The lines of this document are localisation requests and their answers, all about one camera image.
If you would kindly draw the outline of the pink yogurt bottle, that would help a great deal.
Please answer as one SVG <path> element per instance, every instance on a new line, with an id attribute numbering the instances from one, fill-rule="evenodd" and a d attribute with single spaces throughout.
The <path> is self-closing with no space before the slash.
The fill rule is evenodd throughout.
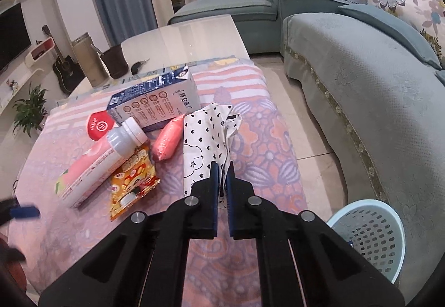
<path id="1" fill-rule="evenodd" d="M 133 117 L 96 141 L 59 177 L 55 193 L 67 208 L 81 205 L 134 151 L 147 135 Z"/>

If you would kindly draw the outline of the orange snack packet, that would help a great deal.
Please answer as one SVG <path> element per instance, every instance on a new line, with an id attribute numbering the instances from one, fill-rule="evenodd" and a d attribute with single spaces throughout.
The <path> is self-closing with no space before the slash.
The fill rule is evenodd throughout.
<path id="1" fill-rule="evenodd" d="M 111 175 L 110 221 L 116 220 L 132 205 L 157 187 L 161 179 L 149 157 L 149 145 L 138 147 L 133 155 Z"/>

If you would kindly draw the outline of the pink foam packet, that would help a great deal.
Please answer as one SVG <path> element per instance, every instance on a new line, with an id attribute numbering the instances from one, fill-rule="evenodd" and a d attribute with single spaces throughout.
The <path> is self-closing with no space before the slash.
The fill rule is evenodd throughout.
<path id="1" fill-rule="evenodd" d="M 161 130 L 152 147 L 152 154 L 155 161 L 162 162 L 174 155 L 182 139 L 184 118 L 184 114 L 175 117 Z"/>

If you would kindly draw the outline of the red paper cup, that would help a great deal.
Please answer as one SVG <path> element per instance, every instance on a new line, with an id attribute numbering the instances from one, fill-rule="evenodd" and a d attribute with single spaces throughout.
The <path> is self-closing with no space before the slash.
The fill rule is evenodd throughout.
<path id="1" fill-rule="evenodd" d="M 98 141 L 115 125 L 115 121 L 106 111 L 94 112 L 90 115 L 87 123 L 87 133 L 91 140 Z"/>

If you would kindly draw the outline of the white heart pattern bag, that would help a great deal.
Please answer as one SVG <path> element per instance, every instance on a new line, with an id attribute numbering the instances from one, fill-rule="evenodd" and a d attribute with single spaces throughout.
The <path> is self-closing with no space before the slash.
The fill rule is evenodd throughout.
<path id="1" fill-rule="evenodd" d="M 211 174 L 211 164 L 219 167 L 219 197 L 224 197 L 224 184 L 232 161 L 234 136 L 241 127 L 242 116 L 230 104 L 211 103 L 184 118 L 183 187 L 184 195 L 192 185 Z"/>

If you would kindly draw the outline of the blue milk carton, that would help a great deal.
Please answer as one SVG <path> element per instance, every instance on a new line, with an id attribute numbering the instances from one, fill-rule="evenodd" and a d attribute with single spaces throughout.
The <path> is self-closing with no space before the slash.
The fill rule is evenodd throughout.
<path id="1" fill-rule="evenodd" d="M 198 88 L 189 67 L 175 66 L 112 95 L 106 111 L 117 124 L 132 117 L 148 132 L 200 108 Z"/>

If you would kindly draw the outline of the green potted plant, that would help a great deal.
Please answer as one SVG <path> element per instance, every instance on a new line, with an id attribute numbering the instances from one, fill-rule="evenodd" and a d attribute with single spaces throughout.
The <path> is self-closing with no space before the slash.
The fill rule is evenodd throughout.
<path id="1" fill-rule="evenodd" d="M 31 131 L 43 130 L 43 123 L 48 112 L 45 108 L 47 99 L 45 98 L 46 89 L 41 85 L 29 85 L 29 95 L 27 99 L 18 99 L 14 105 L 15 110 L 13 133 L 20 130 L 29 137 Z"/>

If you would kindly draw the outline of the white tv shelf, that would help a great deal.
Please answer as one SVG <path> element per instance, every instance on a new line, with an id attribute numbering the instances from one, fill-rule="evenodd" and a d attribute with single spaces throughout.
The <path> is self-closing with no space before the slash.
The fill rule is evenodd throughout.
<path id="1" fill-rule="evenodd" d="M 55 42 L 49 36 L 25 56 L 22 63 L 9 66 L 1 74 L 1 113 L 12 102 L 13 98 L 37 74 L 50 71 L 56 61 Z"/>

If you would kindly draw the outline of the black acoustic guitar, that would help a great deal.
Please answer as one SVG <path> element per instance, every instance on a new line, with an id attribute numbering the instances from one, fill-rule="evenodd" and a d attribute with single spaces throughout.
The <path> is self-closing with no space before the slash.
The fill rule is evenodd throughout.
<path id="1" fill-rule="evenodd" d="M 75 63 L 70 55 L 64 57 L 56 45 L 54 37 L 47 25 L 41 28 L 43 33 L 51 37 L 54 42 L 54 50 L 56 51 L 56 61 L 53 64 L 53 71 L 56 74 L 60 89 L 64 94 L 69 96 L 75 88 L 85 79 L 85 74 L 81 70 L 78 63 Z"/>

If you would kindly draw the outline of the black television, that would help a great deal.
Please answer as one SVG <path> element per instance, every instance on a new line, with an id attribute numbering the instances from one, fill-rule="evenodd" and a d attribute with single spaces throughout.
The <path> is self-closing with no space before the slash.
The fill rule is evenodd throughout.
<path id="1" fill-rule="evenodd" d="M 20 3 L 1 13 L 0 42 L 0 67 L 4 71 L 31 45 Z"/>

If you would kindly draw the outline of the teal fabric sofa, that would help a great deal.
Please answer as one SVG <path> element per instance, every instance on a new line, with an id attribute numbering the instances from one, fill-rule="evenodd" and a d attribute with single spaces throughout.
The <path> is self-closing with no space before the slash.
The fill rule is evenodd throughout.
<path id="1" fill-rule="evenodd" d="M 170 19 L 229 14 L 250 53 L 279 52 L 339 158 L 351 202 L 389 203 L 407 249 L 410 306 L 444 304 L 444 85 L 440 70 L 340 14 L 331 0 L 197 0 Z"/>

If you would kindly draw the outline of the gold thermos bottle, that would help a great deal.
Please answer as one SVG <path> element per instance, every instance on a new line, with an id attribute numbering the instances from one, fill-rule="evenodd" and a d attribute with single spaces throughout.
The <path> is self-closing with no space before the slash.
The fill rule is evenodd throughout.
<path id="1" fill-rule="evenodd" d="M 93 41 L 87 32 L 72 41 L 72 49 L 91 86 L 97 87 L 108 79 L 99 53 L 93 48 Z"/>

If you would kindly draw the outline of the black car key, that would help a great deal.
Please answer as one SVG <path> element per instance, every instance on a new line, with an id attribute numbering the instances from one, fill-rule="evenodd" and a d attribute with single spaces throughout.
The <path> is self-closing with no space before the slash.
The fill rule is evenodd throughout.
<path id="1" fill-rule="evenodd" d="M 140 69 L 141 69 L 147 62 L 148 62 L 148 59 L 141 60 L 141 61 L 138 61 L 138 62 L 134 63 L 134 64 L 131 66 L 131 68 L 130 68 L 130 71 L 131 71 L 132 75 L 136 75 L 136 74 L 138 74 L 138 73 L 140 72 Z"/>

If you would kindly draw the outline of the white air conditioner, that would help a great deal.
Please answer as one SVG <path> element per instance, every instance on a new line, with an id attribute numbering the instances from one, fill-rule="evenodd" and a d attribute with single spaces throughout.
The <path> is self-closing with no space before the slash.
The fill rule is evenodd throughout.
<path id="1" fill-rule="evenodd" d="M 94 0 L 56 0 L 56 4 L 70 41 L 88 33 L 99 50 L 104 52 L 109 49 Z"/>

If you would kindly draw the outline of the teal seat cushion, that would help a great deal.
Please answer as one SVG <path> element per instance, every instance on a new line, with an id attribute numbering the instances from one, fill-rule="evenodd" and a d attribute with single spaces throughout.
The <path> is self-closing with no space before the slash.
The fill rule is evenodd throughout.
<path id="1" fill-rule="evenodd" d="M 393 38 L 422 63 L 442 69 L 440 59 L 428 41 L 403 20 L 368 4 L 347 4 L 339 6 L 338 11 Z"/>

